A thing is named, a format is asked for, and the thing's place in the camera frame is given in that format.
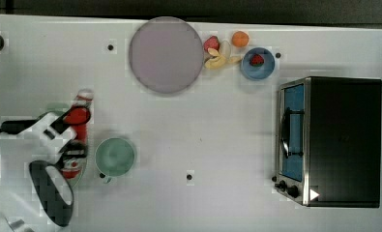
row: oven window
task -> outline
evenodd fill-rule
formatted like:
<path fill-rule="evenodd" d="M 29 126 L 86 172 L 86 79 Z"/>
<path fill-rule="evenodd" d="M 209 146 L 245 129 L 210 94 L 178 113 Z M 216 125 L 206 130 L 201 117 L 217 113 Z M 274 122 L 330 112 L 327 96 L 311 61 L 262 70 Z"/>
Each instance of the oven window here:
<path fill-rule="evenodd" d="M 303 175 L 303 117 L 305 110 L 304 85 L 284 89 L 284 112 L 289 125 L 288 153 L 282 154 L 281 174 L 302 182 Z"/>

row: toaster oven handle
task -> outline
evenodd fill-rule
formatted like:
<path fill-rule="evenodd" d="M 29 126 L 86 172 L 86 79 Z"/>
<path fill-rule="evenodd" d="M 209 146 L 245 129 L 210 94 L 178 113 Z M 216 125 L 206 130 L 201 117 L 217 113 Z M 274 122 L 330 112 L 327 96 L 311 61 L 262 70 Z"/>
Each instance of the toaster oven handle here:
<path fill-rule="evenodd" d="M 288 159 L 289 156 L 293 155 L 289 152 L 289 141 L 290 141 L 290 115 L 291 114 L 305 114 L 303 110 L 291 110 L 289 107 L 284 111 L 283 117 L 280 122 L 280 146 L 281 149 Z"/>

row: toy fruit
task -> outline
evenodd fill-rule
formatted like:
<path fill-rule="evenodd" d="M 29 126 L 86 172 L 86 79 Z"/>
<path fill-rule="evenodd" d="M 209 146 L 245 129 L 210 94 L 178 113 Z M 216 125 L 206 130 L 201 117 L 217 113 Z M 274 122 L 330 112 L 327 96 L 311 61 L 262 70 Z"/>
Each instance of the toy fruit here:
<path fill-rule="evenodd" d="M 223 41 L 220 43 L 219 54 L 224 56 L 224 58 L 229 59 L 230 53 L 232 53 L 232 46 L 228 41 Z"/>
<path fill-rule="evenodd" d="M 213 48 L 214 50 L 219 50 L 220 44 L 218 37 L 212 36 L 203 44 L 203 49 L 208 52 L 208 48 Z"/>
<path fill-rule="evenodd" d="M 230 57 L 229 61 L 227 62 L 228 64 L 236 64 L 242 60 L 242 57 L 240 56 L 232 56 Z"/>
<path fill-rule="evenodd" d="M 220 56 L 220 53 L 216 49 L 213 49 L 213 48 L 208 48 L 208 53 L 211 56 Z"/>
<path fill-rule="evenodd" d="M 260 67 L 263 63 L 265 63 L 265 60 L 259 54 L 254 54 L 250 59 L 250 64 L 254 67 Z"/>
<path fill-rule="evenodd" d="M 245 32 L 238 31 L 233 34 L 232 44 L 237 47 L 244 47 L 248 45 L 249 36 Z"/>
<path fill-rule="evenodd" d="M 208 70 L 218 69 L 226 64 L 226 58 L 224 56 L 218 56 L 212 59 L 209 59 L 205 62 L 205 68 Z"/>

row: green mug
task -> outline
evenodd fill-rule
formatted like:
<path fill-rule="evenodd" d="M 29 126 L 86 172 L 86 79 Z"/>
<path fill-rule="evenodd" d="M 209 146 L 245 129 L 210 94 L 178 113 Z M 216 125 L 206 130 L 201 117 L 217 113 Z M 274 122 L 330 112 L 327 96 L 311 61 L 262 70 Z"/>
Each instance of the green mug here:
<path fill-rule="evenodd" d="M 130 141 L 120 137 L 108 138 L 95 152 L 95 164 L 104 183 L 127 173 L 134 162 L 135 149 Z"/>

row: toaster oven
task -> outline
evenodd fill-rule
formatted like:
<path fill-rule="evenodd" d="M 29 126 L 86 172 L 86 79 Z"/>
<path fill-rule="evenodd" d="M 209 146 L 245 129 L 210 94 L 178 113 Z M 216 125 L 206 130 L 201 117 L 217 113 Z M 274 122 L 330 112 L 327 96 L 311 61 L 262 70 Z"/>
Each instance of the toaster oven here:
<path fill-rule="evenodd" d="M 381 92 L 379 79 L 281 85 L 277 191 L 310 207 L 379 207 Z"/>

